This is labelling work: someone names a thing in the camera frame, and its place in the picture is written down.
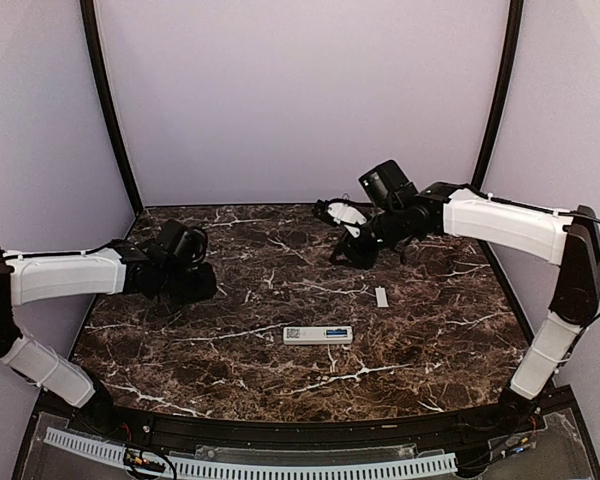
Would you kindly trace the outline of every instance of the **black metal frame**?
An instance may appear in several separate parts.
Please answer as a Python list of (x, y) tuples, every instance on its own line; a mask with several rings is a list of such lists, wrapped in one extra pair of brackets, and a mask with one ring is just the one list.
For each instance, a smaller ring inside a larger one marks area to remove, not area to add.
[(104, 56), (102, 55), (102, 45), (100, 44), (98, 22), (93, 0), (80, 0), (80, 8), (82, 10), (82, 22), (89, 49), (89, 58), (91, 59), (91, 69), (93, 70), (93, 78), (95, 79), (98, 97), (100, 98), (102, 115), (107, 125), (107, 132), (109, 132), (109, 140), (111, 141), (111, 147), (113, 148), (118, 169), (122, 176), (124, 188), (127, 191), (127, 197), (129, 197), (133, 211), (138, 215), (142, 213), (144, 206), (142, 205), (138, 185), (133, 177), (131, 163), (124, 147), (118, 117), (113, 104), (113, 98), (111, 97), (111, 88), (107, 79)]
[(498, 80), (496, 89), (493, 92), (491, 111), (487, 120), (487, 127), (482, 139), (480, 154), (476, 168), (471, 179), (471, 186), (477, 189), (482, 188), (484, 179), (487, 176), (489, 162), (493, 153), (493, 147), (496, 143), (500, 120), (504, 112), (504, 105), (509, 91), (509, 81), (513, 70), (513, 62), (516, 56), (516, 47), (518, 45), (518, 34), (522, 23), (522, 6), (524, 0), (511, 0), (509, 3), (509, 18), (507, 20), (507, 30), (504, 37), (504, 46), (502, 48), (502, 58), (500, 60), (500, 69), (498, 70)]
[[(498, 70), (498, 79), (493, 94), (489, 119), (485, 129), (482, 146), (476, 162), (476, 167), (471, 179), (471, 185), (476, 188), (481, 188), (487, 174), (491, 155), (495, 145), (504, 105), (511, 80), (511, 72), (515, 59), (516, 47), (518, 44), (518, 35), (522, 22), (522, 7), (524, 0), (511, 0), (509, 4), (509, 17), (507, 20), (507, 28), (505, 32), (504, 46), (502, 50), (502, 58), (500, 60), (500, 68)], [(102, 114), (107, 125), (109, 139), (113, 148), (116, 162), (124, 182), (127, 196), (133, 207), (134, 212), (140, 214), (144, 208), (138, 186), (133, 176), (129, 157), (127, 155), (118, 117), (116, 115), (113, 98), (111, 96), (111, 87), (107, 78), (107, 71), (102, 54), (102, 45), (100, 43), (100, 35), (98, 33), (98, 23), (95, 13), (94, 0), (80, 0), (82, 10), (82, 21), (84, 24), (85, 37), (87, 39), (87, 47), (89, 49), (89, 57), (91, 59), (91, 68), (100, 98), (100, 106)]]
[[(143, 210), (137, 186), (125, 152), (118, 120), (113, 107), (111, 91), (108, 85), (104, 59), (98, 36), (93, 0), (81, 0), (85, 34), (89, 45), (92, 68), (100, 96), (103, 115), (107, 122), (116, 160), (127, 195), (136, 214)], [(507, 30), (502, 52), (498, 80), (494, 92), (491, 111), (485, 130), (480, 155), (473, 174), (472, 186), (481, 188), (484, 182), (489, 161), (495, 145), (500, 120), (504, 111), (513, 61), (520, 30), (523, 0), (511, 0)], [(524, 311), (509, 283), (502, 266), (495, 256), (491, 246), (480, 242), (480, 246), (500, 283), (509, 304), (523, 330), (525, 338), (531, 342), (533, 332)], [(594, 475), (600, 479), (600, 466), (582, 418), (582, 414), (570, 387), (559, 389), (548, 388), (541, 404), (544, 412), (557, 411), (562, 408), (572, 408), (578, 426), (581, 430), (587, 454), (592, 462)], [(340, 424), (270, 424), (253, 422), (231, 422), (205, 419), (174, 417), (172, 415), (155, 414), (134, 409), (121, 409), (125, 419), (134, 433), (138, 443), (158, 450), (169, 449), (194, 450), (195, 445), (246, 446), (251, 448), (353, 448), (355, 446), (389, 445), (415, 442), (420, 450), (430, 448), (445, 448), (462, 455), (475, 455), (485, 451), (488, 434), (479, 432), (451, 431), (450, 427), (473, 417), (484, 417), (494, 411), (497, 405), (487, 405), (451, 413), (389, 419), (384, 421), (347, 422)], [(42, 393), (36, 403), (27, 431), (20, 449), (13, 479), (20, 478), (28, 446), (32, 440), (35, 424), (40, 412), (71, 417), (70, 408), (52, 394)], [(144, 432), (143, 427), (149, 425), (150, 433)], [(72, 420), (72, 428), (84, 430), (84, 426)]]
[[(570, 408), (589, 456), (594, 478), (600, 480), (600, 465), (580, 408), (569, 386), (551, 389), (540, 397), (542, 413)], [(340, 423), (269, 423), (174, 417), (130, 408), (120, 413), (133, 433), (134, 443), (168, 454), (171, 450), (195, 453), (199, 445), (269, 450), (328, 450), (380, 447), (415, 443), (420, 452), (444, 449), (455, 452), (460, 463), (488, 451), (488, 441), (497, 432), (474, 432), (457, 428), (495, 411), (486, 405), (449, 413)], [(69, 427), (96, 433), (72, 417), (71, 408), (53, 394), (42, 393), (27, 426), (12, 480), (20, 480), (35, 425), (41, 412), (70, 419)], [(519, 425), (528, 431), (531, 425)]]
[[(127, 233), (124, 236), (125, 240), (127, 240), (129, 238), (129, 235), (131, 235), (131, 232), (133, 231), (136, 224), (138, 223), (138, 220), (140, 219), (140, 213), (136, 214), (135, 218), (133, 219), (133, 222), (131, 222), (131, 225), (127, 229)], [(100, 295), (101, 294), (94, 295), (93, 298), (91, 299), (91, 303), (89, 303), (89, 308), (87, 308), (87, 312), (84, 314), (84, 319), (82, 320), (82, 324), (80, 325), (80, 330), (78, 330), (78, 333), (75, 337), (75, 341), (73, 342), (73, 345), (71, 346), (71, 350), (69, 350), (69, 354), (67, 355), (67, 359), (69, 361), (71, 361), (71, 359), (73, 358), (73, 354), (75, 353), (76, 347), (78, 346), (78, 339), (82, 335), (82, 332), (84, 332), (84, 329), (87, 326), (87, 322), (88, 322), (89, 318), (91, 317), (91, 313), (93, 312), (93, 309), (95, 308), (95, 306), (98, 303), (98, 299), (100, 298)]]

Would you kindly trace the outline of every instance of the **small white block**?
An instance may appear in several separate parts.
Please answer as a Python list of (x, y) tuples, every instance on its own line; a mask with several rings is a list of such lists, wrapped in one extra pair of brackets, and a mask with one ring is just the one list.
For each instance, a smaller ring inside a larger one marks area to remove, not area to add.
[(345, 327), (284, 327), (285, 345), (348, 345), (353, 342), (353, 328)]
[(387, 291), (383, 287), (376, 288), (376, 301), (378, 302), (379, 308), (389, 308), (387, 302)]

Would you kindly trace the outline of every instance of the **white panel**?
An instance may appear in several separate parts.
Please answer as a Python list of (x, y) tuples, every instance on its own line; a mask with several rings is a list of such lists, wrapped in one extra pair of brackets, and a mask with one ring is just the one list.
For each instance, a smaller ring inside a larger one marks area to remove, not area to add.
[[(132, 220), (89, 63), (78, 1), (0, 0), (0, 242), (80, 249)], [(89, 298), (16, 310), (44, 345), (67, 354)], [(0, 365), (0, 480), (11, 471), (38, 389)]]
[[(525, 2), (518, 55), (487, 190), (600, 216), (600, 1)], [(498, 249), (537, 328), (557, 271)], [(600, 320), (558, 377), (571, 383), (600, 458)]]
[(530, 208), (492, 202), (460, 189), (443, 206), (444, 232), (477, 238), (536, 255), (560, 265), (570, 217), (538, 212)]
[(528, 400), (536, 398), (573, 345), (582, 327), (549, 312), (520, 366), (511, 379), (511, 390)]
[(0, 361), (74, 407), (84, 407), (95, 393), (84, 370), (27, 334), (18, 338)]
[[(22, 255), (8, 250), (5, 257)], [(90, 255), (13, 258), (6, 264), (11, 274), (11, 305), (84, 293), (112, 295), (124, 289), (127, 270), (112, 248)]]
[(468, 181), (508, 3), (97, 2), (145, 203), (362, 199), (388, 158)]

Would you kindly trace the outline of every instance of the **marble table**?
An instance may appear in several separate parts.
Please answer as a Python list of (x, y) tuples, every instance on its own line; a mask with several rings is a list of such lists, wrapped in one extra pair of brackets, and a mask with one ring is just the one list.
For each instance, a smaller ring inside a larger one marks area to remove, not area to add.
[[(140, 295), (101, 296), (73, 360), (116, 403), (227, 420), (349, 421), (497, 400), (527, 346), (477, 242), (429, 237), (405, 264), (328, 262), (342, 231), (310, 205), (149, 208), (129, 239), (174, 218), (209, 234), (214, 299), (170, 312)], [(378, 308), (375, 287), (387, 290)], [(348, 346), (286, 346), (287, 325), (351, 325)]]

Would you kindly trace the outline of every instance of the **purple wall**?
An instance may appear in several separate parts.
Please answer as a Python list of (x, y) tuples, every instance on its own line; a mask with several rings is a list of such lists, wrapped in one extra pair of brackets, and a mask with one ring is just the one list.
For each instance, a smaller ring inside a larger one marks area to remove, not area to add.
[[(525, 2), (487, 191), (539, 205), (586, 204), (600, 216), (600, 1)], [(537, 328), (557, 269), (498, 254)], [(600, 456), (600, 320), (558, 381), (573, 386)]]
[(396, 158), (471, 178), (505, 0), (98, 2), (148, 205), (315, 201)]
[[(100, 112), (79, 2), (0, 1), (0, 242), (87, 248), (123, 235), (132, 212)], [(68, 353), (89, 298), (30, 304), (16, 321)], [(0, 480), (37, 397), (0, 366)]]

